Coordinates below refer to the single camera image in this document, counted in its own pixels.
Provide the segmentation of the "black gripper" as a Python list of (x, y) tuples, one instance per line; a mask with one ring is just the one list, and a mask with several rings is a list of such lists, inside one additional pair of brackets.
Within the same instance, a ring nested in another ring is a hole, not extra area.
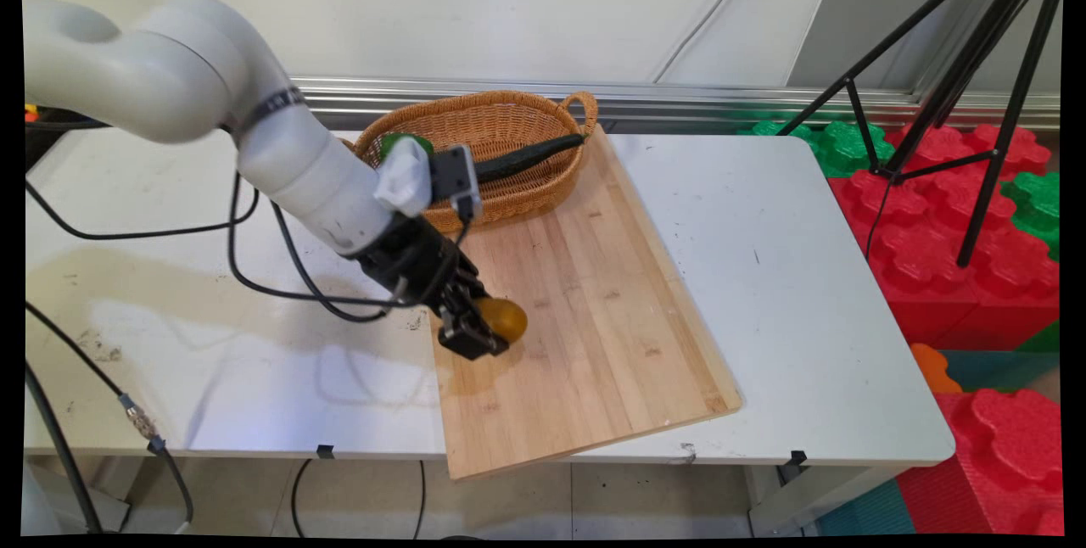
[(451, 239), (428, 220), (395, 213), (368, 246), (352, 255), (363, 275), (391, 293), (390, 300), (357, 300), (357, 305), (383, 309), (422, 305), (438, 313), (438, 343), (466, 360), (504, 354), (512, 346), (484, 309), (495, 304), (473, 263), (459, 263), (466, 221)]

